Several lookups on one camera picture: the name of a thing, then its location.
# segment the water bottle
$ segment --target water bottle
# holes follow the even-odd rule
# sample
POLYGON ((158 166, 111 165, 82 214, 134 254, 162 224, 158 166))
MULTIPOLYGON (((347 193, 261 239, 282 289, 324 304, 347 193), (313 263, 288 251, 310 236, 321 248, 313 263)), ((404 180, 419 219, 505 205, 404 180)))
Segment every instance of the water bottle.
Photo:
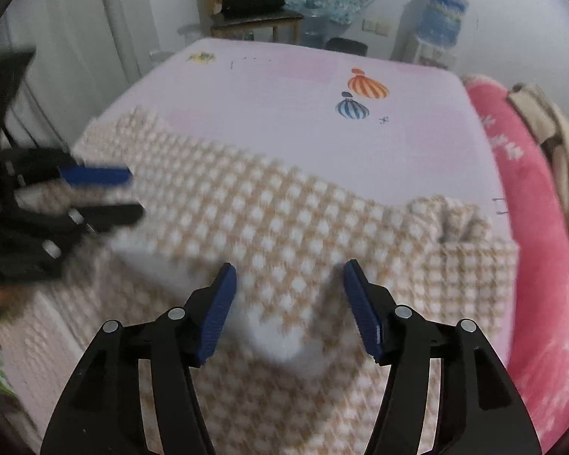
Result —
POLYGON ((327 15, 317 0, 306 0, 300 9, 303 15, 300 44, 307 48, 325 47, 327 15))
POLYGON ((417 37, 439 48, 457 44, 468 0, 428 0, 417 37))

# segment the wall outlet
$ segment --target wall outlet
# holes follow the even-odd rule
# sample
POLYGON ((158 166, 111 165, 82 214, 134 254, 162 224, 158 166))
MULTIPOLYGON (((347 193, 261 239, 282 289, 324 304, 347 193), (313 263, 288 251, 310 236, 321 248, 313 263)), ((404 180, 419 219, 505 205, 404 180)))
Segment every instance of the wall outlet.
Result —
POLYGON ((363 19, 362 21, 362 30, 366 33, 374 33, 377 27, 377 22, 373 22, 372 20, 363 19))
POLYGON ((380 36, 387 36, 390 33, 390 25, 388 22, 377 22, 375 25, 375 33, 380 36))

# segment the metal pivot screw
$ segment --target metal pivot screw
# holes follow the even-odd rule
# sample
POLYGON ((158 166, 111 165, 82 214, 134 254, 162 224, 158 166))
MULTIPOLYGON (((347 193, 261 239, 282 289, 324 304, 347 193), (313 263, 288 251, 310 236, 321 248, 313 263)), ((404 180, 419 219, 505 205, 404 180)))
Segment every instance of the metal pivot screw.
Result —
POLYGON ((61 249, 51 240, 45 240, 42 242, 42 248, 46 251, 52 258, 59 258, 61 256, 61 249))
POLYGON ((466 330, 466 332, 475 332, 476 331, 476 324, 472 320, 462 320, 462 328, 466 330))
POLYGON ((78 212, 76 209, 71 209, 67 215, 70 216, 70 219, 72 221, 74 221, 76 224, 82 224, 84 222, 84 217, 82 216, 82 214, 80 212, 78 212))
POLYGON ((399 318, 408 319, 411 318, 411 315, 413 315, 413 311, 411 311, 411 309, 407 308, 406 306, 397 306, 395 309, 395 314, 399 318))
POLYGON ((111 334, 112 332, 115 332, 116 330, 118 330, 118 322, 116 320, 110 320, 109 322, 105 322, 103 324, 103 331, 106 334, 111 334))
POLYGON ((185 310, 183 308, 173 308, 168 312, 168 317, 171 320, 180 320, 185 316, 185 310))

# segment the black cloth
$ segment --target black cloth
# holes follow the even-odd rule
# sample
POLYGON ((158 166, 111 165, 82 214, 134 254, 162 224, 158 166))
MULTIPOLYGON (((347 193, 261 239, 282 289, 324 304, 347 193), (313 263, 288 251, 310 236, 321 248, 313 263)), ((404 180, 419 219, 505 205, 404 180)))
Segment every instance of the black cloth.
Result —
POLYGON ((268 14, 280 10, 286 0, 223 0, 222 14, 228 19, 268 14))

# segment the blue striped balloon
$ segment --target blue striped balloon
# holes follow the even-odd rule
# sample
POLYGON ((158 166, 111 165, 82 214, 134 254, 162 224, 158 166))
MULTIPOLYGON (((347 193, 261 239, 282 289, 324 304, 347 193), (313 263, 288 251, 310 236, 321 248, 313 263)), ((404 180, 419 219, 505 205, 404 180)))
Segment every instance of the blue striped balloon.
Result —
POLYGON ((369 109, 361 103, 353 100, 352 94, 349 92, 342 92, 341 96, 344 97, 344 100, 341 101, 335 109, 344 118, 365 119, 369 116, 369 109))

